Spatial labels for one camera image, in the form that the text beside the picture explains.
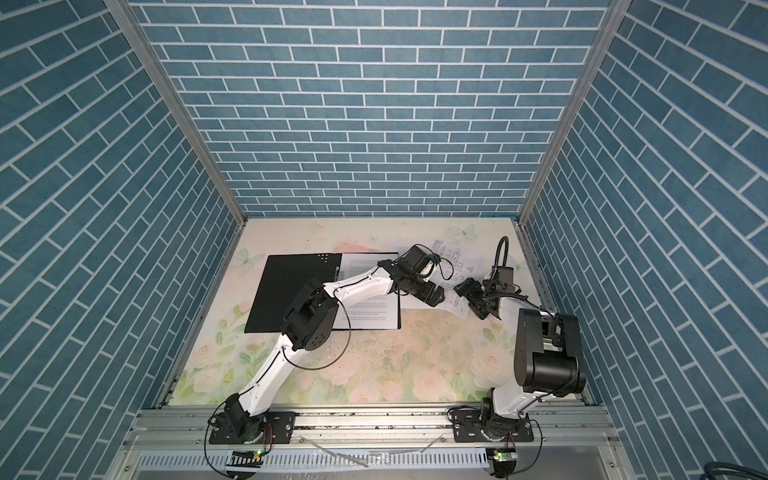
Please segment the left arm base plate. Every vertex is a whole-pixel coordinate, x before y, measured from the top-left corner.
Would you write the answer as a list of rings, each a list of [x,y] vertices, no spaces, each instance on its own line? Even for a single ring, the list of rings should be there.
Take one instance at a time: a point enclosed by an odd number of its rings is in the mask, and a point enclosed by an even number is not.
[[[267,411],[246,418],[244,415],[217,413],[209,421],[207,441],[213,445],[282,445],[292,438],[296,413]]]

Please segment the red folder with black inside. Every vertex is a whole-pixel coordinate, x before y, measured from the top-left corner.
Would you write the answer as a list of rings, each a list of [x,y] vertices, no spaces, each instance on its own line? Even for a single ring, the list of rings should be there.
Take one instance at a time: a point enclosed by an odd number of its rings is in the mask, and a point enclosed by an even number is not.
[[[268,256],[244,331],[280,332],[290,303],[308,280],[337,281],[342,254]]]

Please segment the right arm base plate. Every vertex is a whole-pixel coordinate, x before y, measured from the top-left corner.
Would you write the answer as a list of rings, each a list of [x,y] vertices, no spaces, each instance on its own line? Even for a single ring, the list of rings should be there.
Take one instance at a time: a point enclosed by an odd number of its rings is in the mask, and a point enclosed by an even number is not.
[[[531,424],[527,420],[508,419],[495,414],[484,414],[480,409],[458,406],[446,411],[457,443],[501,442],[527,443],[534,440]]]

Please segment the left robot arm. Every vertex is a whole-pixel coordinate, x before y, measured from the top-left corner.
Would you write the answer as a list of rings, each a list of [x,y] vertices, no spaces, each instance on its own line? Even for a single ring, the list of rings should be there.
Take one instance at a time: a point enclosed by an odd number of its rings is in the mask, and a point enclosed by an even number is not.
[[[435,307],[445,299],[444,289],[430,280],[442,261],[419,246],[391,260],[385,259],[358,275],[335,282],[305,283],[286,311],[281,334],[267,359],[245,389],[223,402],[218,425],[229,423],[239,443],[252,443],[266,435],[266,412],[298,361],[330,338],[338,311],[373,297],[406,293]]]

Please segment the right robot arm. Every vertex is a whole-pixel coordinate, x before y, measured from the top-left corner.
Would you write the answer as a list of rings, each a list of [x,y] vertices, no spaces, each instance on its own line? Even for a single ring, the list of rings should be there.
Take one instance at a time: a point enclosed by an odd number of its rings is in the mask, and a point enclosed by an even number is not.
[[[499,280],[467,278],[454,291],[480,319],[516,326],[513,378],[482,399],[477,426],[490,439],[530,434],[528,411],[548,397],[579,394],[586,385],[579,320],[532,303],[520,288]]]

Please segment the technical drawing paper sheet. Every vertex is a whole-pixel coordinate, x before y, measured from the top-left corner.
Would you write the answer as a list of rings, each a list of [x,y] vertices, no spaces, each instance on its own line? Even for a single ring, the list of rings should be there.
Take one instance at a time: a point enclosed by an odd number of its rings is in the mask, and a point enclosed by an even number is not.
[[[429,279],[444,289],[444,301],[436,306],[456,315],[466,318],[470,312],[468,301],[461,297],[454,287],[467,278],[481,277],[480,269],[483,254],[466,246],[436,239],[430,246],[431,250],[441,257],[439,267],[436,267]]]

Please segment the text printed paper sheet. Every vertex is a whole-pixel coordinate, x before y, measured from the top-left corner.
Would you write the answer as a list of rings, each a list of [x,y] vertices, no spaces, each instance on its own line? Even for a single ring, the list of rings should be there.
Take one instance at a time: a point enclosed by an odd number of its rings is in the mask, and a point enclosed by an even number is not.
[[[340,299],[343,307],[339,307],[334,330],[397,330],[400,326],[399,297],[394,293],[384,292],[377,296],[363,296],[356,291],[364,282],[353,287],[348,287],[361,275],[373,270],[382,260],[395,260],[395,252],[358,252],[343,253],[339,267],[337,282],[342,286],[335,294]]]

